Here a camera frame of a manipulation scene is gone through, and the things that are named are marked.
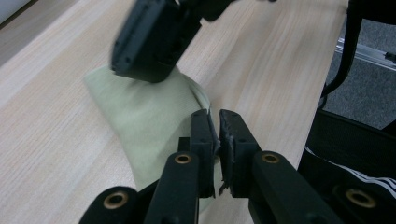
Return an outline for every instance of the wooden table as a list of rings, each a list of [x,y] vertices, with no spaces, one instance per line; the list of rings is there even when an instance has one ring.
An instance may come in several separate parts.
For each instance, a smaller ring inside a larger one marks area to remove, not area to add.
[[[76,223],[104,189],[134,186],[117,136],[82,78],[108,63],[126,0],[40,0],[0,30],[0,223]],[[346,0],[241,0],[178,63],[215,110],[240,113],[262,149],[297,166]],[[205,223],[251,223],[221,196]]]

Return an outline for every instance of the brass screw hole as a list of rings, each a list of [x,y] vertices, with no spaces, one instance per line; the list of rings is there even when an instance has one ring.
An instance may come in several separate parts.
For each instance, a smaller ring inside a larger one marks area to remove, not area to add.
[[[108,195],[103,202],[103,206],[107,209],[116,209],[125,205],[126,202],[128,202],[128,194],[119,190]]]
[[[359,189],[349,189],[346,191],[346,197],[354,204],[364,208],[376,207],[376,201],[373,197]]]
[[[278,163],[279,162],[279,158],[275,154],[270,154],[270,153],[262,155],[262,160],[266,161],[268,163]]]
[[[189,163],[190,161],[191,161],[191,157],[186,154],[181,154],[175,157],[175,162],[179,164],[186,164]]]

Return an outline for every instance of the gray floor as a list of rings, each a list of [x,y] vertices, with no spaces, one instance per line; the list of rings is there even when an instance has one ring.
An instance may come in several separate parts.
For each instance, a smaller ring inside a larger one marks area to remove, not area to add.
[[[345,25],[341,36],[344,36]],[[396,53],[396,26],[363,21],[359,43]],[[338,70],[335,53],[327,82]],[[396,72],[355,59],[343,85],[329,95],[324,110],[378,129],[396,119]]]

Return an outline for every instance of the light green fabric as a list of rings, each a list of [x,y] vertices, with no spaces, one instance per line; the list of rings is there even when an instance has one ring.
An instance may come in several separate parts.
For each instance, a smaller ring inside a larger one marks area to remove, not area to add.
[[[210,107],[203,89],[177,69],[152,84],[117,77],[105,66],[84,81],[122,143],[137,190],[161,176],[167,157],[177,151],[178,138],[190,136],[191,113]],[[216,176],[219,180],[218,165]],[[201,200],[201,208],[208,202]]]

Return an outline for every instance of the light wood surface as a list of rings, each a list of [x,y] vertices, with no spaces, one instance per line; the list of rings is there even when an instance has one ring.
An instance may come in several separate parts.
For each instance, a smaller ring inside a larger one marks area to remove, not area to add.
[[[108,63],[132,1],[40,0],[0,30],[0,223],[77,223],[92,200],[134,186],[120,142],[82,83]],[[345,17],[346,0],[241,0],[178,63],[262,149],[297,166]],[[221,196],[202,223],[251,223]]]

